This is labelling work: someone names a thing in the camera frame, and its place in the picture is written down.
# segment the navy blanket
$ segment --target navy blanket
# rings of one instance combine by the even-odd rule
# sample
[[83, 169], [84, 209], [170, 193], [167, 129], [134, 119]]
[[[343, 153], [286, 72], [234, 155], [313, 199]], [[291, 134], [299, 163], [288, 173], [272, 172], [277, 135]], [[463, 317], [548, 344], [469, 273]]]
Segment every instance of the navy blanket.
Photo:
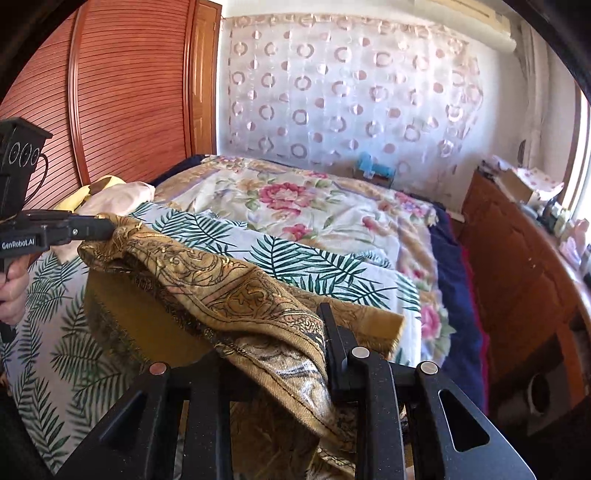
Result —
[[181, 173], [182, 171], [201, 165], [201, 162], [204, 158], [205, 155], [194, 155], [190, 158], [187, 158], [186, 160], [177, 163], [174, 167], [169, 169], [166, 173], [160, 175], [157, 179], [149, 181], [148, 183], [154, 187], [157, 187], [164, 180], [168, 180], [170, 177], [174, 177], [176, 174]]
[[488, 338], [482, 332], [473, 301], [472, 279], [466, 268], [464, 250], [457, 243], [446, 211], [435, 205], [439, 221], [430, 228], [433, 254], [437, 260], [439, 289], [449, 312], [452, 335], [443, 371], [486, 414], [488, 408], [485, 349]]

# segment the finger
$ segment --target finger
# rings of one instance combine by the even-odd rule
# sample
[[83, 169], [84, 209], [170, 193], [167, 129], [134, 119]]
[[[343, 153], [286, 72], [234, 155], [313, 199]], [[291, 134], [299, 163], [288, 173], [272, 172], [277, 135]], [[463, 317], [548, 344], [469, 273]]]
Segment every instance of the finger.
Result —
[[11, 301], [23, 295], [29, 285], [29, 275], [25, 273], [22, 277], [9, 280], [0, 289], [0, 301]]
[[18, 257], [8, 269], [8, 279], [14, 280], [15, 278], [22, 277], [27, 272], [27, 267], [29, 265], [29, 256], [23, 255]]
[[25, 313], [27, 296], [21, 295], [16, 300], [6, 301], [0, 305], [0, 322], [8, 325], [16, 325], [22, 320]]

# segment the pink circle pattern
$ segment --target pink circle pattern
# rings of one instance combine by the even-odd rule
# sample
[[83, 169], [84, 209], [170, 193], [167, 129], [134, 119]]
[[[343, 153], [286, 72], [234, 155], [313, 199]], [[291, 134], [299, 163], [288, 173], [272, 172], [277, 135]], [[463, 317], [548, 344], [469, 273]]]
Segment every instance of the pink circle pattern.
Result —
[[369, 149], [401, 177], [420, 179], [427, 174], [413, 151], [431, 143], [424, 170], [456, 170], [484, 97], [463, 40], [437, 27], [343, 15], [240, 17], [230, 27], [222, 61], [235, 148], [327, 165]]

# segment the metal screw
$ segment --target metal screw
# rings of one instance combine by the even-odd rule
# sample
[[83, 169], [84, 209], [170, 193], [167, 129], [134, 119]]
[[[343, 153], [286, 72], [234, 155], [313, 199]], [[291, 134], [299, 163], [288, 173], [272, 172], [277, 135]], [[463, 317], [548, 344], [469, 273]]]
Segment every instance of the metal screw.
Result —
[[369, 350], [367, 350], [364, 346], [356, 346], [351, 350], [351, 353], [355, 358], [367, 358], [369, 357]]
[[164, 372], [166, 372], [166, 364], [156, 362], [155, 364], [150, 365], [150, 373], [152, 375], [162, 375]]
[[423, 362], [421, 364], [421, 370], [427, 375], [435, 375], [439, 372], [439, 367], [433, 362]]

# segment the polka dot curtain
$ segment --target polka dot curtain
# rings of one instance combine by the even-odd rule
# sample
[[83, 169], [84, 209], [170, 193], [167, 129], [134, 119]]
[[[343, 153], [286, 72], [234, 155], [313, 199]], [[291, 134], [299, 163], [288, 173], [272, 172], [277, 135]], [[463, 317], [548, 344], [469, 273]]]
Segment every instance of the polka dot curtain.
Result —
[[338, 15], [236, 17], [225, 31], [224, 152], [342, 173], [365, 151], [397, 169], [397, 188], [442, 191], [483, 100], [467, 42]]

